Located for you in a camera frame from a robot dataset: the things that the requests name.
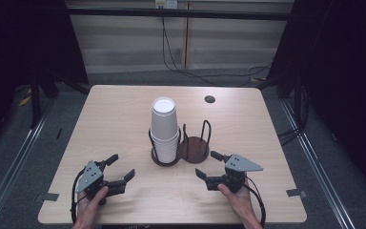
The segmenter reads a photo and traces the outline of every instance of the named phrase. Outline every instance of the metal cup stand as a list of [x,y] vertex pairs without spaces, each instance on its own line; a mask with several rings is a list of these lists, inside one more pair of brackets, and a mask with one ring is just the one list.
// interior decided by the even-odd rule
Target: metal cup stand
[[[207,141],[203,139],[204,127],[209,126],[209,135]],[[201,137],[191,136],[188,137],[186,134],[186,124],[183,125],[183,141],[180,143],[179,151],[181,158],[189,161],[190,163],[203,162],[209,155],[210,148],[210,137],[211,137],[211,125],[210,122],[204,120],[203,129],[201,130]]]
[[[205,141],[203,139],[204,128],[205,128],[206,123],[209,126],[209,134],[208,134],[207,141]],[[157,151],[154,147],[153,138],[151,137],[151,129],[149,130],[148,134],[149,134],[151,144],[152,144],[152,149],[151,149],[152,160],[153,160],[153,162],[155,162],[155,164],[162,166],[162,167],[173,166],[180,160],[180,158],[183,158],[190,163],[200,163],[207,158],[207,156],[209,155],[209,152],[210,152],[209,144],[210,144],[210,138],[211,138],[211,124],[207,120],[204,120],[204,122],[203,122],[201,137],[198,137],[198,136],[188,137],[187,133],[186,133],[186,124],[184,124],[183,125],[183,141],[181,143],[180,143],[181,131],[179,128],[179,139],[176,143],[179,145],[176,148],[176,159],[170,163],[163,163],[163,162],[159,161]]]
[[[159,156],[158,153],[156,151],[155,145],[153,144],[153,138],[151,137],[151,129],[149,130],[149,136],[150,136],[150,140],[151,140],[151,144],[152,144],[152,149],[151,149],[151,156],[152,156],[152,160],[153,162],[155,162],[155,164],[162,166],[162,167],[169,167],[174,165],[175,163],[177,163],[177,161],[179,161],[180,157],[179,157],[179,147],[176,147],[176,159],[170,163],[164,163],[159,161]],[[181,137],[181,131],[179,128],[179,139],[177,140],[176,144],[179,144],[180,142],[180,137]]]

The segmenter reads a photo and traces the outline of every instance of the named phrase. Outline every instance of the black cable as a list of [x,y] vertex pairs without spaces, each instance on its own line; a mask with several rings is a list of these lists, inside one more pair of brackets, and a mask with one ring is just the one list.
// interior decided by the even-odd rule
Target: black cable
[[75,181],[73,182],[72,185],[72,194],[71,194],[71,217],[72,217],[72,223],[75,224],[76,223],[76,205],[78,204],[78,202],[82,199],[79,199],[77,202],[75,202],[75,188],[76,188],[76,183],[78,182],[79,178],[83,175],[83,173],[85,172],[85,168],[83,170],[81,170],[78,175],[75,178]]
[[301,99],[302,99],[302,107],[301,107],[302,115],[301,115],[300,123],[299,123],[299,125],[296,129],[292,129],[292,130],[289,130],[287,132],[284,132],[284,133],[281,133],[281,134],[278,135],[279,137],[285,136],[285,135],[290,135],[290,136],[285,136],[285,137],[280,138],[280,141],[289,139],[289,140],[281,143],[281,146],[284,146],[284,145],[288,144],[293,139],[298,137],[305,130],[305,127],[307,125],[308,116],[309,116],[310,98],[307,95],[304,88],[302,88],[301,96],[302,96],[301,97]]
[[[239,86],[236,86],[236,87],[243,87],[245,86],[246,84],[248,84],[250,81],[251,81],[251,75],[255,75],[257,73],[261,73],[262,71],[264,71],[265,69],[270,69],[270,65],[272,65],[273,63],[270,63],[266,66],[258,66],[258,67],[253,67],[253,68],[250,68],[249,69],[249,72],[247,74],[209,74],[209,75],[197,75],[195,73],[190,73],[190,72],[186,72],[186,71],[181,71],[177,68],[175,62],[174,62],[174,59],[173,59],[173,55],[172,55],[172,50],[171,50],[171,45],[169,43],[169,38],[168,38],[168,35],[166,33],[166,29],[165,29],[165,20],[163,17],[161,17],[161,21],[162,21],[162,54],[163,54],[163,63],[164,65],[172,72],[174,73],[181,73],[183,74],[184,76],[186,77],[189,77],[189,78],[198,78],[200,80],[203,80],[204,82],[206,83],[209,83],[211,85],[214,85],[216,87],[223,87],[222,85],[218,85],[216,83],[213,83],[209,80],[206,80],[204,78],[206,77],[222,77],[222,76],[235,76],[235,77],[248,77],[247,81],[242,83],[241,85]],[[174,66],[174,69],[172,69],[167,63],[166,63],[166,56],[165,56],[165,40],[166,40],[166,43],[168,45],[168,50],[169,50],[169,56],[171,57],[171,61],[173,63],[173,66]],[[255,73],[251,73],[251,71],[253,69],[258,69],[260,68],[261,70],[255,72]]]
[[254,196],[256,197],[257,202],[259,203],[259,206],[260,206],[260,211],[261,211],[260,225],[261,225],[261,227],[264,227],[264,224],[266,223],[266,209],[264,208],[263,200],[261,199],[261,195],[260,195],[260,193],[259,193],[259,191],[257,189],[257,186],[254,184],[254,181],[251,180],[249,177],[246,177],[246,178],[248,180],[250,180],[251,183],[254,185],[254,188],[256,189],[256,192],[251,187],[249,187],[246,184],[243,184],[243,187],[245,187],[246,189],[248,189],[249,191],[251,191],[251,193],[253,193]]

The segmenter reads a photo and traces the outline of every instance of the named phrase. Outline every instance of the finger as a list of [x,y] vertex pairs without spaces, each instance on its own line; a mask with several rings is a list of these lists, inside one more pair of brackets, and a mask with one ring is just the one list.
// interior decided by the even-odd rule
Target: finger
[[219,191],[225,196],[225,197],[227,197],[227,199],[229,200],[229,201],[231,201],[233,198],[234,198],[234,194],[233,193],[231,193],[231,190],[225,185],[225,184],[222,184],[222,183],[220,183],[220,184],[218,184],[218,189],[219,189]]
[[97,192],[97,194],[94,196],[94,198],[91,200],[93,204],[99,204],[100,200],[106,196],[106,194],[109,192],[109,187],[104,186]]
[[78,198],[78,199],[81,199],[81,198],[83,198],[83,197],[85,197],[85,196],[86,196],[85,191],[82,191],[82,192],[80,192],[80,193],[78,194],[77,198]]

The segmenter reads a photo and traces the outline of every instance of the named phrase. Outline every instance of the table top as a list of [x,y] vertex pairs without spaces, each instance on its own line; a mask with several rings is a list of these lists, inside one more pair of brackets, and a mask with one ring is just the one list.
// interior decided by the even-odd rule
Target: table top
[[[212,95],[214,103],[205,97]],[[135,177],[126,193],[107,198],[100,209],[101,224],[240,223],[226,198],[207,191],[195,168],[207,176],[225,174],[224,164],[212,157],[191,164],[180,159],[160,167],[151,157],[148,136],[153,101],[172,98],[177,122],[186,124],[188,136],[200,136],[203,121],[212,125],[210,149],[222,155],[240,154],[261,165],[248,172],[260,192],[267,222],[303,222],[306,213],[300,197],[286,191],[295,183],[279,144],[261,92],[257,89],[165,86],[94,86],[73,130],[49,193],[57,201],[45,201],[38,219],[42,223],[71,223],[71,187],[88,161],[119,159],[106,167],[105,180],[122,179],[131,169]],[[254,211],[260,219],[255,197]]]

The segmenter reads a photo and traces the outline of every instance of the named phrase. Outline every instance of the stacked paper cups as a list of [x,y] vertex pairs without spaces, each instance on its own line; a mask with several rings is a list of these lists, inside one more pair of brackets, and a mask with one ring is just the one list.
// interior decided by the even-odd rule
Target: stacked paper cups
[[151,138],[157,159],[171,163],[177,157],[179,128],[176,107],[169,97],[158,97],[152,105]]

